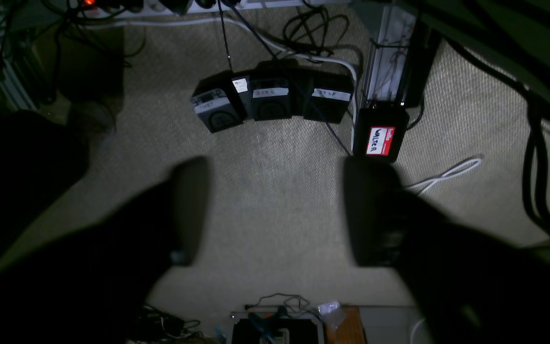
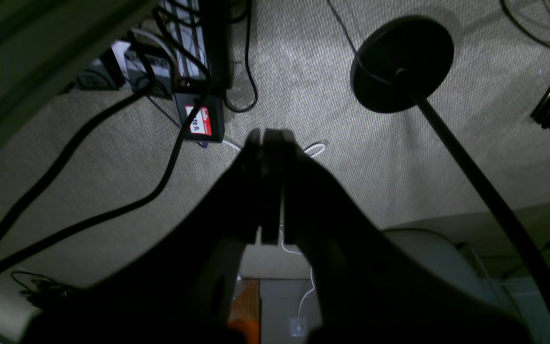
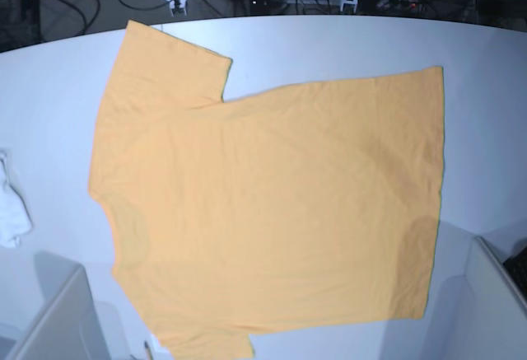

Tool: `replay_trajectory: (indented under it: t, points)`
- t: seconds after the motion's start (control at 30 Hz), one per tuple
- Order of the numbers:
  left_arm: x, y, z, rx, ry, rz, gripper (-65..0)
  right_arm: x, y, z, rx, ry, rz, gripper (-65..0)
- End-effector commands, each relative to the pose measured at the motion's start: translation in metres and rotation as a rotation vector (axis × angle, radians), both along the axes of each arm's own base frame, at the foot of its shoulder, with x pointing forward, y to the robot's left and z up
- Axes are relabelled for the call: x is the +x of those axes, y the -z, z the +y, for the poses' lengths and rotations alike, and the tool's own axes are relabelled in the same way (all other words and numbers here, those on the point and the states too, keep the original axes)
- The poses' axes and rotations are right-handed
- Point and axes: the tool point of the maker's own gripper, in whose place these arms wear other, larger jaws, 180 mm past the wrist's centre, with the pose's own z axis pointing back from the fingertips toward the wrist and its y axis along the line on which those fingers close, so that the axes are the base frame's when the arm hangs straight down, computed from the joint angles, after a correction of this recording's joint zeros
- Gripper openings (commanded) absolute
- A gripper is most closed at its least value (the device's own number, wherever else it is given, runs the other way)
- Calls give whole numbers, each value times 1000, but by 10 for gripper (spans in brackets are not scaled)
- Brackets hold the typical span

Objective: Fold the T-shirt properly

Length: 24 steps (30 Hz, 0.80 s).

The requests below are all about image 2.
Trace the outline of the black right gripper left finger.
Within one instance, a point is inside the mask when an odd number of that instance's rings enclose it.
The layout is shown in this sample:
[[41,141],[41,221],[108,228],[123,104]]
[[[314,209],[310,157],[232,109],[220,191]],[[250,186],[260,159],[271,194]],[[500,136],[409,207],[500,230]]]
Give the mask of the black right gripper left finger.
[[196,207],[111,277],[33,318],[24,344],[244,343],[227,327],[260,216],[260,131]]

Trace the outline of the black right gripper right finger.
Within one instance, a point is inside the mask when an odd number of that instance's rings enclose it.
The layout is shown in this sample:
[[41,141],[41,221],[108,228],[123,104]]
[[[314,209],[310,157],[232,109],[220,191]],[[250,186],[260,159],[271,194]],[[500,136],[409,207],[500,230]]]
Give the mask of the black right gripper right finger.
[[284,240],[312,266],[322,323],[310,344],[530,344],[471,264],[429,229],[379,230],[289,130],[267,129]]

